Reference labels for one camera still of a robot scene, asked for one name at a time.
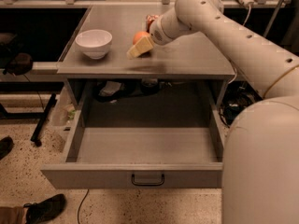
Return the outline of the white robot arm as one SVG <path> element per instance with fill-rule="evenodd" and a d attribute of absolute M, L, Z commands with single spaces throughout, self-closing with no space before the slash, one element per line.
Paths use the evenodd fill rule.
<path fill-rule="evenodd" d="M 127 56 L 195 32 L 243 78 L 225 100 L 249 100 L 223 148 L 222 224 L 299 224 L 299 58 L 227 18 L 221 0 L 176 0 Z"/>

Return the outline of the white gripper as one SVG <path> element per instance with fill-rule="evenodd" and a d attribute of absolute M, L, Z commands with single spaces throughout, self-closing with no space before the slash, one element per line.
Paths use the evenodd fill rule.
<path fill-rule="evenodd" d="M 154 42 L 158 45 L 166 45 L 172 41 L 169 34 L 169 24 L 165 16 L 156 19 L 149 28 L 150 36 L 142 37 L 135 45 L 133 44 L 126 55 L 128 59 L 137 58 L 140 55 L 152 50 Z"/>

